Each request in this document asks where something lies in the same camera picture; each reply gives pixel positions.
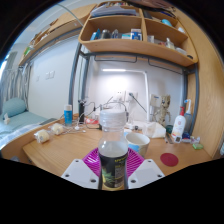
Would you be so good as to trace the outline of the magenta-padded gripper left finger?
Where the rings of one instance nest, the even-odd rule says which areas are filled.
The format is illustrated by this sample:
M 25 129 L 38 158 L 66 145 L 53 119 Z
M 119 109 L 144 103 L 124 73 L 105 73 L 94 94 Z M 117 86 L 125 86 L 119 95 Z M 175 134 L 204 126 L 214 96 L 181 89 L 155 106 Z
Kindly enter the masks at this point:
M 62 174 L 62 178 L 84 188 L 98 189 L 100 178 L 98 149 L 93 149 L 83 159 L 74 159 Z

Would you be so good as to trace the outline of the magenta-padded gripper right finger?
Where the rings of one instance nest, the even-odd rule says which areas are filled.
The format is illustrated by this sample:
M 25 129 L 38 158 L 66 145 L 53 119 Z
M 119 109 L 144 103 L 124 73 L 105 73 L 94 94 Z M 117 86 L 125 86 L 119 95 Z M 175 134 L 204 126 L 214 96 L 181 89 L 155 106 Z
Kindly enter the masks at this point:
M 164 177 L 163 172 L 152 159 L 144 159 L 133 149 L 127 158 L 127 188 L 143 187 Z

